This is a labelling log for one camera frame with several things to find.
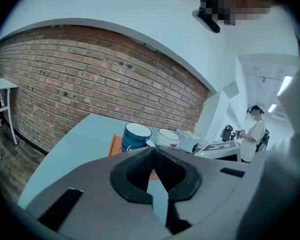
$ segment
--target backpack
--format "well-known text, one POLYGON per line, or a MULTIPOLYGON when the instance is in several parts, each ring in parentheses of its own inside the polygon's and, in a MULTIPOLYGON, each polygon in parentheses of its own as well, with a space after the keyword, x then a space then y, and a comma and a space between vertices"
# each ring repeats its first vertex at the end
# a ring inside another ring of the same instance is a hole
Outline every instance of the backpack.
POLYGON ((262 150, 266 150, 267 145, 268 145, 268 141, 270 139, 269 134, 270 134, 270 132, 267 130, 267 128, 265 128, 265 132, 264 132, 263 137, 261 138, 259 144, 256 145, 256 149, 255 149, 256 153, 259 152, 259 151, 262 151, 262 150))

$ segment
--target white t-shirt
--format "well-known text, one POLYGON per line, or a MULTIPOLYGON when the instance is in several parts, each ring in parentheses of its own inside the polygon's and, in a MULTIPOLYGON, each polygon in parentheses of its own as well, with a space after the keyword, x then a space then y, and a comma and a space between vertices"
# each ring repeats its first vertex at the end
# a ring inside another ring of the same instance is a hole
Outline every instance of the white t-shirt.
POLYGON ((240 155, 241 158, 246 162, 251 162, 252 158, 256 153, 257 144, 260 143, 262 137, 264 136, 266 131, 266 123, 263 120, 259 120, 252 126, 248 132, 252 138, 256 140, 256 142, 248 141, 247 139, 243 139, 241 147, 240 147, 240 155))

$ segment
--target blue mug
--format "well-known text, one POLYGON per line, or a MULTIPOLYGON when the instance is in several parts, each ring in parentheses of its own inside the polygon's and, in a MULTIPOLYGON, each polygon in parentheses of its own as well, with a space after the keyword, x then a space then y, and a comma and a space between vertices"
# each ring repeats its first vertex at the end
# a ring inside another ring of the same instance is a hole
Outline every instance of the blue mug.
POLYGON ((122 136, 122 152, 144 148, 147 145, 155 147, 150 137, 152 131, 139 123, 130 122, 125 125, 122 136))

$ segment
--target white machine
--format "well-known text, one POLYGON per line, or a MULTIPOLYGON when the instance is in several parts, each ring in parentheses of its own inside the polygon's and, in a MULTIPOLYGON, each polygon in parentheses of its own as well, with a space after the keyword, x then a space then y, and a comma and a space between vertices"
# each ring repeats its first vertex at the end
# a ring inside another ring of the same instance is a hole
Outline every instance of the white machine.
POLYGON ((235 140, 213 144, 205 144, 199 150, 198 148, 194 149, 194 156, 209 159, 220 159, 240 162, 240 144, 235 140))

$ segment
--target brick wall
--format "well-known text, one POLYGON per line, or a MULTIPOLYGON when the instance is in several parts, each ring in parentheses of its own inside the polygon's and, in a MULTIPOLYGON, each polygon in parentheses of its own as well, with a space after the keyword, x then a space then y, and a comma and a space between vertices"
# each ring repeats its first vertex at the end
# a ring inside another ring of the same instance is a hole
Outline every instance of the brick wall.
POLYGON ((166 55, 104 29, 41 27, 0 43, 14 127, 50 151, 89 113, 175 130, 195 128, 209 90, 166 55))

